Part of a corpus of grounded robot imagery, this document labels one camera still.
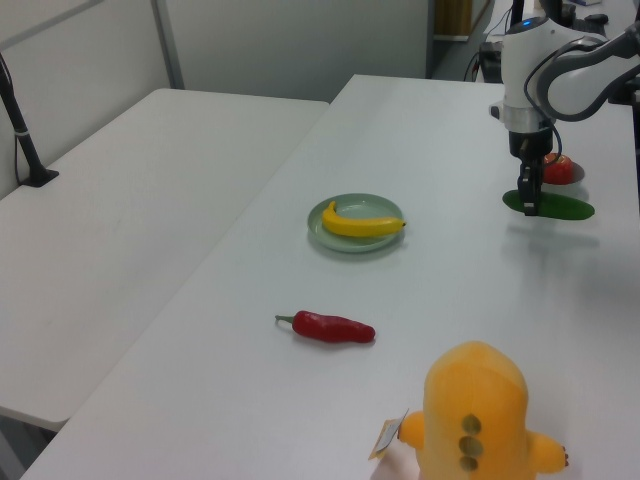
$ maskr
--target plate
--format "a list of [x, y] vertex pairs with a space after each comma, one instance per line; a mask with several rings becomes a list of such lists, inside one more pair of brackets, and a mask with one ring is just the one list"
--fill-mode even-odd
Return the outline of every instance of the plate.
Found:
[[322, 225], [322, 212], [334, 201], [336, 212], [347, 218], [398, 217], [402, 211], [391, 200], [368, 193], [347, 193], [323, 200], [316, 205], [307, 219], [310, 235], [331, 250], [347, 253], [370, 252], [391, 243], [402, 231], [381, 237], [345, 237], [326, 230]]

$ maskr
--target pepper stem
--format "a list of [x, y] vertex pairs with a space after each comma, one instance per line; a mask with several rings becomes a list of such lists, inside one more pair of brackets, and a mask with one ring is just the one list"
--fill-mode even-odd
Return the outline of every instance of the pepper stem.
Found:
[[284, 317], [282, 315], [276, 315], [276, 322], [282, 320], [283, 322], [289, 322], [293, 325], [293, 317]]

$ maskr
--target toy banana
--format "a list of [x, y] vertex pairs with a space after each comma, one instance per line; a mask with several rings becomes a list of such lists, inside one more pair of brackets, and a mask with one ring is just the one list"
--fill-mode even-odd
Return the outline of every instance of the toy banana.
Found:
[[346, 218], [336, 212], [336, 202], [332, 201], [322, 212], [324, 228], [336, 235], [346, 237], [379, 237], [398, 233], [406, 222], [397, 217]]

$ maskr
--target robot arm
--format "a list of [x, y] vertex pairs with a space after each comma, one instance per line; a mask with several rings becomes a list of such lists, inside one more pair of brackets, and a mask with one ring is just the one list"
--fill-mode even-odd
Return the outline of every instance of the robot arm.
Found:
[[552, 118], [576, 122], [597, 112], [627, 80], [640, 74], [640, 22], [592, 49], [567, 45], [540, 73], [540, 106]]
[[639, 73], [640, 22], [611, 41], [548, 18], [528, 19], [509, 30], [502, 51], [505, 95], [490, 112], [509, 130], [510, 152], [522, 162], [518, 191], [525, 215], [538, 213], [555, 120], [590, 117]]

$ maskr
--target plush toy arm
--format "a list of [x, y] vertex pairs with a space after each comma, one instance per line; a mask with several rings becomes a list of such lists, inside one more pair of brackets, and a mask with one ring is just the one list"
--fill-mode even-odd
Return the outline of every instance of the plush toy arm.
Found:
[[416, 450], [421, 450], [424, 446], [424, 413], [413, 412], [407, 415], [398, 430], [398, 439]]
[[527, 432], [529, 465], [536, 473], [556, 473], [568, 465], [565, 449], [546, 435]]

